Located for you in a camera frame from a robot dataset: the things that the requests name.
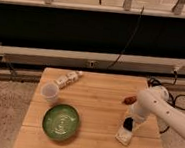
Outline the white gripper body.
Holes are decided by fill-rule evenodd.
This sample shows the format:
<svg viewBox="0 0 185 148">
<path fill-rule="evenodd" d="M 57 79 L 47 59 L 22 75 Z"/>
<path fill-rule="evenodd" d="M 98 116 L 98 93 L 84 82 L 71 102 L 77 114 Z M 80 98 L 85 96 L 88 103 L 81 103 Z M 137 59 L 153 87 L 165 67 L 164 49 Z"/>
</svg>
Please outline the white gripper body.
<svg viewBox="0 0 185 148">
<path fill-rule="evenodd" d="M 135 123 L 144 123 L 146 121 L 146 115 L 141 109 L 135 108 L 133 105 L 128 107 L 128 117 L 132 118 Z"/>
</svg>

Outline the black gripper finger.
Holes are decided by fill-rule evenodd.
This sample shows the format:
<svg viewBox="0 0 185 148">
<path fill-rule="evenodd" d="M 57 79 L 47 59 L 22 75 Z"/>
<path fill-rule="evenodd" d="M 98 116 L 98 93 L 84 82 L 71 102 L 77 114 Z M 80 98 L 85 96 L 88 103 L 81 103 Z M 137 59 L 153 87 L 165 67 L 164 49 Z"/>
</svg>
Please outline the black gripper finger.
<svg viewBox="0 0 185 148">
<path fill-rule="evenodd" d="M 133 119 L 131 117 L 129 118 L 126 118 L 124 120 L 124 124 L 123 124 L 123 127 L 128 130 L 128 131 L 131 131 L 132 130 L 132 125 L 133 125 Z"/>
</svg>

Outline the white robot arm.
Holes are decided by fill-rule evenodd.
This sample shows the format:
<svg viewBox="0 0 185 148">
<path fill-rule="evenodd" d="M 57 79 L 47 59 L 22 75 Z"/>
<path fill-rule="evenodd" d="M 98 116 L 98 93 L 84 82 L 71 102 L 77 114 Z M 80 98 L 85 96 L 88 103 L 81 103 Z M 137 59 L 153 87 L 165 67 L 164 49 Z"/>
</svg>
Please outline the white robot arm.
<svg viewBox="0 0 185 148">
<path fill-rule="evenodd" d="M 152 113 L 168 123 L 182 138 L 185 139 L 185 114 L 167 103 L 168 90 L 163 86 L 140 90 L 136 102 L 129 107 L 129 114 L 124 118 L 122 126 L 133 131 L 135 124 L 144 123 Z"/>
</svg>

